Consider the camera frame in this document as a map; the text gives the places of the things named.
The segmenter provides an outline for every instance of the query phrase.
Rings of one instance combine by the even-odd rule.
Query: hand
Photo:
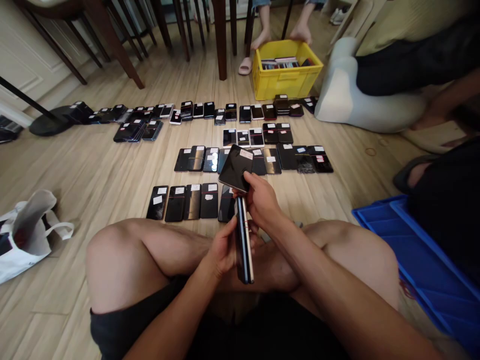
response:
[[[230,234],[235,231],[237,226],[237,217],[234,216],[228,224],[226,224],[219,232],[216,233],[215,238],[211,243],[208,255],[215,263],[216,275],[221,278],[223,274],[229,271],[237,264],[237,251],[234,242],[231,240]],[[261,240],[257,236],[259,227],[252,220],[248,221],[250,248],[252,255],[255,254]]]

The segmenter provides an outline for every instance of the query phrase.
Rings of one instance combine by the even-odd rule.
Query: dark wooden chair leg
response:
[[[64,54],[62,49],[57,45],[54,39],[50,36],[50,34],[45,30],[45,28],[40,24],[40,22],[37,20],[37,18],[34,16],[33,13],[31,13],[29,10],[26,8],[19,6],[20,10],[22,13],[25,15],[25,17],[28,19],[28,21],[31,22],[31,24],[35,27],[35,29],[40,33],[40,35],[45,39],[45,41],[50,45],[50,47],[55,51],[55,53],[60,57],[60,59],[65,63],[65,65],[70,69],[70,71],[76,76],[78,81],[82,85],[87,85],[87,81],[84,79],[84,77],[79,73],[77,68],[72,64],[72,62],[69,60],[69,58]]]
[[[230,33],[233,56],[237,56],[237,2],[230,0]]]
[[[107,9],[104,7],[102,2],[98,0],[82,0],[82,2],[86,12],[88,13],[92,21],[95,23],[95,26],[101,31],[102,36],[110,45],[113,54],[118,59],[118,62],[121,64],[128,77],[135,81],[135,84],[139,89],[143,89],[145,86],[140,80],[139,74],[137,73],[134,66],[132,65],[132,62],[129,59],[129,55],[125,51],[122,43],[120,43],[120,40],[115,33],[114,27],[110,22],[110,17]]]
[[[181,43],[183,45],[183,52],[185,53],[185,59],[190,61],[189,45],[187,44],[187,37],[185,35],[184,18],[182,16],[182,7],[180,6],[180,0],[173,0],[174,9],[176,13],[176,22],[178,24],[178,30],[180,31]]]
[[[143,53],[143,55],[148,58],[149,53],[147,52],[147,49],[144,46],[144,42],[142,41],[142,38],[139,35],[139,32],[137,31],[137,27],[134,24],[134,21],[132,20],[132,17],[130,16],[130,12],[127,9],[127,6],[125,5],[125,0],[118,0],[118,3],[120,4],[121,10],[123,11],[123,14],[125,15],[126,21],[128,22],[128,25],[130,25],[131,31],[133,32],[133,37],[136,39],[138,45],[140,46],[140,49]]]
[[[110,59],[110,56],[107,54],[107,52],[105,51],[105,48],[103,47],[102,43],[100,42],[99,40],[99,37],[97,36],[97,34],[95,33],[92,25],[90,25],[90,22],[88,21],[87,17],[85,16],[85,14],[83,12],[81,12],[79,14],[79,18],[81,20],[81,22],[83,23],[83,25],[85,26],[86,30],[88,31],[88,34],[90,35],[91,39],[93,40],[93,42],[95,43],[96,45],[96,48],[98,49],[98,51],[101,52],[101,55],[103,56],[103,58],[105,59],[105,61],[107,63],[109,63],[110,61],[112,61]]]
[[[211,0],[215,16],[216,55],[218,57],[218,77],[227,79],[227,25],[225,0]]]
[[[210,24],[209,24],[209,16],[207,15],[207,4],[205,0],[201,0],[201,3],[203,5],[203,15],[205,15],[205,25],[206,25],[206,32],[210,32]]]
[[[190,40],[190,46],[194,48],[194,38],[192,37],[192,27],[190,24],[190,14],[189,14],[189,4],[187,0],[183,0],[183,9],[185,10],[185,22],[186,22],[186,29],[188,30],[188,39]]]
[[[118,13],[117,9],[112,4],[112,2],[109,2],[107,6],[108,6],[108,9],[110,10],[113,18],[115,19],[116,23],[118,24],[118,27],[120,28],[120,31],[125,35],[128,43],[130,44],[131,48],[135,52],[136,57],[138,58],[138,60],[143,61],[144,59],[142,58],[142,55],[140,55],[139,50],[135,46],[135,43],[132,40],[132,38],[130,37],[129,31],[127,30],[127,27],[125,26],[124,22],[122,21],[122,18],[120,17],[120,14]]]
[[[198,29],[200,30],[201,45],[205,46],[204,28],[202,26],[202,17],[200,16],[199,0],[193,0],[195,3],[196,17],[198,19]]]
[[[76,38],[78,39],[78,41],[80,41],[80,44],[83,46],[83,48],[86,50],[86,52],[88,53],[88,55],[90,55],[90,57],[92,58],[92,60],[95,62],[95,64],[99,67],[99,68],[103,68],[102,66],[102,63],[99,61],[99,59],[95,56],[94,52],[92,51],[92,49],[90,48],[90,46],[85,42],[84,38],[82,37],[82,35],[80,35],[79,31],[77,30],[77,28],[75,27],[75,25],[70,21],[70,20],[65,20],[66,24],[68,25],[68,27],[70,28],[71,32],[76,36]]]
[[[283,32],[281,33],[281,39],[285,39],[285,35],[287,34],[287,28],[289,27],[289,20],[290,20],[290,13],[292,12],[292,5],[294,4],[294,0],[290,0],[288,4],[288,10],[286,11],[286,18],[285,23],[283,24]]]
[[[157,46],[157,40],[155,40],[154,33],[152,32],[152,28],[150,27],[149,21],[147,20],[147,17],[145,16],[144,9],[142,5],[140,4],[139,0],[135,0],[135,5],[138,9],[138,12],[140,13],[140,17],[143,20],[143,23],[145,24],[146,30],[150,34],[151,41],[153,45]]]

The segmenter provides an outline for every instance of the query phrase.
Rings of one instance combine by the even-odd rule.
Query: bare foot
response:
[[[270,40],[272,40],[272,37],[270,36],[270,29],[264,29],[255,39],[255,41],[252,41],[250,49],[257,50],[259,47],[261,47],[265,43],[268,43]]]
[[[296,24],[290,33],[290,39],[303,41],[308,46],[312,45],[312,34],[307,25]]]

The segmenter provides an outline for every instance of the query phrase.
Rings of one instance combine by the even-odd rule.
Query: forearm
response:
[[[317,247],[287,218],[266,229],[323,319],[354,359],[436,359],[397,311]]]
[[[220,281],[207,254],[182,291],[133,344],[125,359],[183,359]]]

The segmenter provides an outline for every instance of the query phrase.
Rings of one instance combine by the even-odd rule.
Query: slipper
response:
[[[414,158],[407,165],[405,165],[405,167],[400,170],[397,175],[393,177],[393,185],[395,185],[395,187],[402,193],[410,195],[411,188],[408,185],[408,180],[412,169],[420,164],[431,163],[439,157],[440,156],[438,155],[423,155]]]
[[[408,129],[401,134],[419,148],[434,154],[445,154],[453,147],[442,146],[443,144],[467,136],[455,121],[447,121],[422,130]]]
[[[252,72],[252,60],[249,57],[244,58],[241,61],[240,67],[238,68],[238,73],[240,75],[248,75]]]

